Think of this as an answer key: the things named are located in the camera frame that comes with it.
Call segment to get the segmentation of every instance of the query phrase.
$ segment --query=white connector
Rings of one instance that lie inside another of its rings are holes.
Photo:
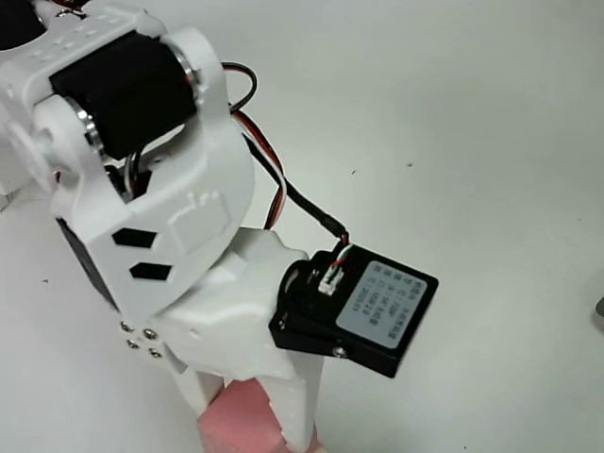
[[[338,289],[342,278],[344,278],[344,271],[341,267],[330,267],[319,283],[319,293],[332,296]]]

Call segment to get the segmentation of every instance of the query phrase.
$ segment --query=screw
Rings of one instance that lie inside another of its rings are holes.
[[[134,329],[128,324],[126,324],[124,321],[120,323],[120,328],[126,333],[132,333],[134,331]]]
[[[151,357],[154,359],[161,359],[161,353],[155,347],[149,349],[149,354],[151,354]]]
[[[345,359],[346,357],[348,357],[348,353],[341,346],[337,346],[331,349],[331,354],[333,354],[333,357],[337,357],[338,359]]]
[[[151,330],[150,328],[146,328],[143,330],[144,338],[147,340],[156,340],[158,338],[158,333],[155,330]]]

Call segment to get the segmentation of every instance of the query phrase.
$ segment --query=black rectangular module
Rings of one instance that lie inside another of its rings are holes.
[[[278,347],[396,374],[438,280],[369,250],[318,252],[283,278],[270,329]]]

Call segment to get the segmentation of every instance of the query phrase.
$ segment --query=white background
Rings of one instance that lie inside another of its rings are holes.
[[[290,180],[353,242],[441,280],[396,379],[327,361],[331,453],[603,451],[601,2],[139,5],[253,66],[249,113]],[[40,198],[0,214],[0,451],[198,452],[194,414],[126,350]],[[292,205],[277,231],[333,245]]]

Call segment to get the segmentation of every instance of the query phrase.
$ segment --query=white robot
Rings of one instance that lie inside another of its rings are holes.
[[[229,106],[225,68],[197,30],[166,34],[122,5],[58,8],[38,4],[48,29],[0,55],[0,190],[23,185],[26,167],[50,193],[92,284],[121,313],[127,346],[167,369],[197,413],[225,380],[256,378],[288,447],[305,451],[322,355],[351,350],[341,339],[308,348],[316,354],[282,349],[269,329],[279,291],[294,279],[284,281],[286,270],[308,260],[270,230],[240,227],[254,190],[250,146],[281,186],[274,220],[287,196],[270,145],[241,103]],[[317,277],[319,293],[332,297],[350,246],[335,220],[324,224],[342,236],[339,256],[308,281]],[[406,320],[412,335],[433,290],[409,285],[410,297],[426,300],[415,320],[392,305],[390,339],[369,332],[369,340],[396,349]],[[367,314],[375,325],[376,313]],[[346,316],[342,326],[355,333],[344,323],[357,315]]]

